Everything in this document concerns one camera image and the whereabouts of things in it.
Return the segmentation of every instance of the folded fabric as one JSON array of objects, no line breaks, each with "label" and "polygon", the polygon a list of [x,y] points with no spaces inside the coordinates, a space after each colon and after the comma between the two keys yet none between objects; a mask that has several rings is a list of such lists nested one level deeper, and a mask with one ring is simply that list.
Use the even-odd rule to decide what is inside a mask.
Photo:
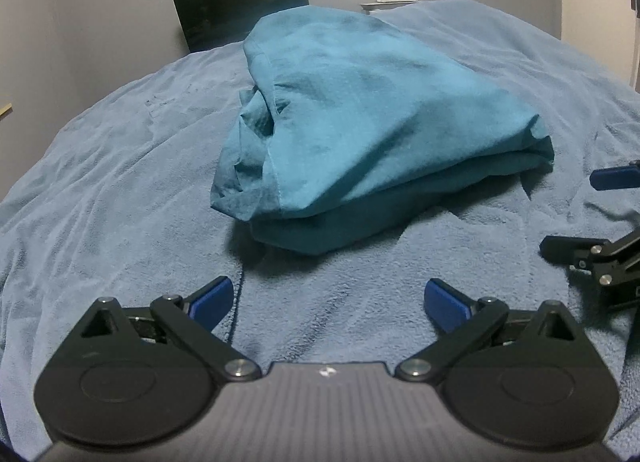
[{"label": "folded fabric", "polygon": [[536,110],[376,18],[282,11],[244,54],[255,87],[241,93],[210,203],[259,242],[324,253],[488,176],[553,162]]}]

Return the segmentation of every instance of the metal screw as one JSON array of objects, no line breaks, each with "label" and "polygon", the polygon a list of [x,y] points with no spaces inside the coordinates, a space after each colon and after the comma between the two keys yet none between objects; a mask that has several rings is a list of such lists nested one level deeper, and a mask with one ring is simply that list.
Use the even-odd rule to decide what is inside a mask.
[{"label": "metal screw", "polygon": [[424,359],[411,358],[400,363],[400,369],[409,376],[420,377],[430,372],[431,363],[428,363]]},{"label": "metal screw", "polygon": [[253,374],[258,369],[251,359],[233,359],[225,365],[225,371],[230,376],[246,377]]},{"label": "metal screw", "polygon": [[486,305],[489,305],[490,303],[493,303],[494,301],[497,301],[497,298],[494,298],[493,296],[483,296],[482,298],[480,298],[478,300],[478,311],[481,311],[482,309],[484,309],[484,307]]}]

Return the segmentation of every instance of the fleece blanket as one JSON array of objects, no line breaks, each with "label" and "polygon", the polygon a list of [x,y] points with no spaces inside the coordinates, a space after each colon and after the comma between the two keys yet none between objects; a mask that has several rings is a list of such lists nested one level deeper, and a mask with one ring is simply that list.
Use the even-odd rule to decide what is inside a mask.
[{"label": "fleece blanket", "polygon": [[485,179],[408,223],[314,257],[256,243],[209,207],[239,92],[254,86],[241,44],[191,54],[73,119],[0,203],[0,404],[28,460],[50,444],[33,386],[98,296],[148,305],[218,275],[236,305],[214,331],[263,368],[272,360],[399,360],[435,341],[422,308],[439,277],[515,309],[565,302],[620,384],[607,443],[640,453],[640,330],[606,314],[579,271],[544,262],[547,234],[617,239],[640,224],[634,190],[596,192],[595,168],[640,152],[640,97],[569,46],[466,0],[376,14],[533,107],[554,170]]}]

